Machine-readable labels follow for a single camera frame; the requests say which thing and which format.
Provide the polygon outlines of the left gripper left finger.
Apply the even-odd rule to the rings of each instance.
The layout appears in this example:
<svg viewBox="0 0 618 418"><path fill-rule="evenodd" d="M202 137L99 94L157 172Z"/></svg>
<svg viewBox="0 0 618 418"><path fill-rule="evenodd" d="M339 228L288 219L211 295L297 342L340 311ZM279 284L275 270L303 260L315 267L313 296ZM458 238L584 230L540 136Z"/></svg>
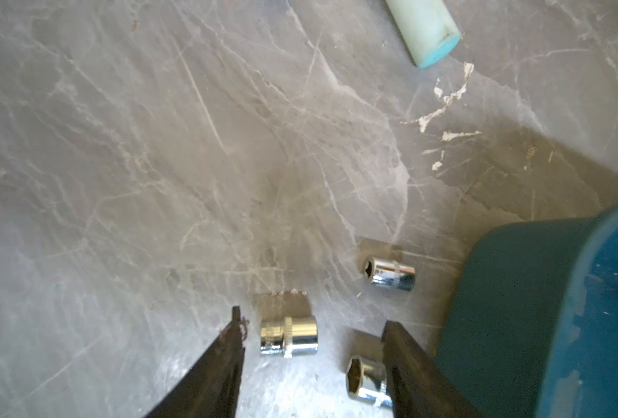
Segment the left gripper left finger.
<svg viewBox="0 0 618 418"><path fill-rule="evenodd" d="M246 349L246 319L240 307L232 320L154 407L149 417L234 417L236 415Z"/></svg>

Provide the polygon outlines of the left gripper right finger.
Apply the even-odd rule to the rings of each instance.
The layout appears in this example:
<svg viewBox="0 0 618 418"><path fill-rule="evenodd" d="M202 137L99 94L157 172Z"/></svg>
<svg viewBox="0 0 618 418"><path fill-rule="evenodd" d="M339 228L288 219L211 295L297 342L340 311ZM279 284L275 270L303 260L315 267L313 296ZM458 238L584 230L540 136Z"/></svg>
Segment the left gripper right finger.
<svg viewBox="0 0 618 418"><path fill-rule="evenodd" d="M395 417L481 416L401 323L386 322L381 340Z"/></svg>

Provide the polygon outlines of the chrome socket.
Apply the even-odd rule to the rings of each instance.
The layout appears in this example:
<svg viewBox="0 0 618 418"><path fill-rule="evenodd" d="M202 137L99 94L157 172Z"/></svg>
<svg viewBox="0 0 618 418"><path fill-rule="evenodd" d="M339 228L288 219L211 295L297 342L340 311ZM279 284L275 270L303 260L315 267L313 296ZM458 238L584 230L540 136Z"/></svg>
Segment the chrome socket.
<svg viewBox="0 0 618 418"><path fill-rule="evenodd" d="M393 401L387 389L387 369L375 362L355 355L349 360L346 372L347 394L350 399L375 408L392 409Z"/></svg>
<svg viewBox="0 0 618 418"><path fill-rule="evenodd" d="M260 355L293 358L316 355L318 324L314 316L264 320L260 330Z"/></svg>
<svg viewBox="0 0 618 418"><path fill-rule="evenodd" d="M415 269L399 261L369 256L363 270L369 283L376 287L405 292L411 292L415 287Z"/></svg>

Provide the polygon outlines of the teal storage box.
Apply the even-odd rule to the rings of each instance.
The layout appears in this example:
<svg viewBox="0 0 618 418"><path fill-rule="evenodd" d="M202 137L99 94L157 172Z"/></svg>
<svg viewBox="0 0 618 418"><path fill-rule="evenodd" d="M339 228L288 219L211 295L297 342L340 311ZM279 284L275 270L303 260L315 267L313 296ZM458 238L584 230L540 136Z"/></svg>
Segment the teal storage box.
<svg viewBox="0 0 618 418"><path fill-rule="evenodd" d="M618 417L618 206L487 233L435 362L486 417Z"/></svg>

